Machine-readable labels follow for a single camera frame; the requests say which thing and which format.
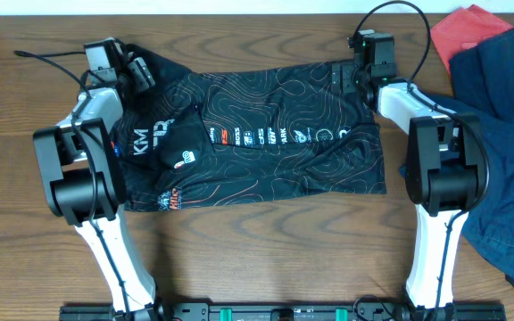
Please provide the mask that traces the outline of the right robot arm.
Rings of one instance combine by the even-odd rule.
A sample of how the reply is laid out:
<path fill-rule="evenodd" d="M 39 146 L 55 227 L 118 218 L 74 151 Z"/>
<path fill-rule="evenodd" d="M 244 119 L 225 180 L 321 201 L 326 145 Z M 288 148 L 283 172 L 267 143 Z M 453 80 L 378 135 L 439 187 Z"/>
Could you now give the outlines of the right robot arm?
<path fill-rule="evenodd" d="M 453 320 L 452 275 L 461 230 L 485 196 L 489 160 L 477 116 L 459 115 L 397 78 L 394 38 L 372 29 L 348 39 L 354 64 L 333 69 L 333 87 L 356 93 L 408 136 L 405 186 L 417 213 L 413 263 L 403 320 Z"/>

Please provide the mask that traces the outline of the dark blue denim garment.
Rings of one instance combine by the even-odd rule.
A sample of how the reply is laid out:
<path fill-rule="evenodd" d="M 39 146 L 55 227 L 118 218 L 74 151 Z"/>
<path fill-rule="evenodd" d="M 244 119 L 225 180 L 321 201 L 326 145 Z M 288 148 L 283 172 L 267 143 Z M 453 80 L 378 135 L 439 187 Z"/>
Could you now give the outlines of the dark blue denim garment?
<path fill-rule="evenodd" d="M 455 54 L 450 69 L 453 95 L 431 98 L 479 117 L 490 161 L 487 195 L 462 233 L 514 287 L 514 29 Z"/>

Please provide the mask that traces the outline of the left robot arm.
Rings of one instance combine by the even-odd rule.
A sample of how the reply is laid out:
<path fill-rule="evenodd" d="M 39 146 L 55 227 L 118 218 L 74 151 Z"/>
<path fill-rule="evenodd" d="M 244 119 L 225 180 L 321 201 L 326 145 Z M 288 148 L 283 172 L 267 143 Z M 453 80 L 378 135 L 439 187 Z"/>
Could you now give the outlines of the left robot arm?
<path fill-rule="evenodd" d="M 85 240 L 101 268 L 111 305 L 67 304 L 61 320 L 160 320 L 157 286 L 125 219 L 126 186 L 111 131 L 135 94 L 153 86 L 141 58 L 116 38 L 84 46 L 88 69 L 73 111 L 37 130 L 33 143 L 50 210 Z"/>

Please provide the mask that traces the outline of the red cloth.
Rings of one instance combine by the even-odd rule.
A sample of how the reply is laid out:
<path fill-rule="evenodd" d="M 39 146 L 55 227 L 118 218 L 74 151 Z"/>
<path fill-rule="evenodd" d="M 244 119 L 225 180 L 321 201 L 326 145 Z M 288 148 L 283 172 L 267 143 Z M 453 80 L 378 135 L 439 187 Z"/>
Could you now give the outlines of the red cloth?
<path fill-rule="evenodd" d="M 513 29 L 503 19 L 478 5 L 459 8 L 431 28 L 431 39 L 448 73 L 450 59 L 488 38 Z"/>

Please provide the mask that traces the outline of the black cycling jersey orange lines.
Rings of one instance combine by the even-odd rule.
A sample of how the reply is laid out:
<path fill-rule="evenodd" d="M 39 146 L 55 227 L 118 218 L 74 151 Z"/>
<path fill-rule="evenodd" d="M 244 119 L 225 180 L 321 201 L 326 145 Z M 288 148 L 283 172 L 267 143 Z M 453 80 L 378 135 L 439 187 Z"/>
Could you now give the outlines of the black cycling jersey orange lines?
<path fill-rule="evenodd" d="M 138 45 L 154 86 L 112 130 L 134 212 L 383 194 L 379 127 L 335 62 L 198 73 Z"/>

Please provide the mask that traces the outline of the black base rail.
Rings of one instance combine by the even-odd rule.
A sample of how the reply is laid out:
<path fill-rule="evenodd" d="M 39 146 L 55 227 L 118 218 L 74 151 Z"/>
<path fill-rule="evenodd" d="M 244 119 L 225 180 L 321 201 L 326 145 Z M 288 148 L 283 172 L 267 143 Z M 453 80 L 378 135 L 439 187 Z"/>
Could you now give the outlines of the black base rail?
<path fill-rule="evenodd" d="M 502 304 L 456 303 L 438 309 L 413 309 L 392 302 L 361 301 L 352 305 L 214 305 L 180 303 L 173 307 L 149 307 L 124 317 L 113 307 L 63 306 L 61 321 L 164 320 L 164 321 L 387 321 L 387 320 L 447 320 L 447 321 L 505 321 Z"/>

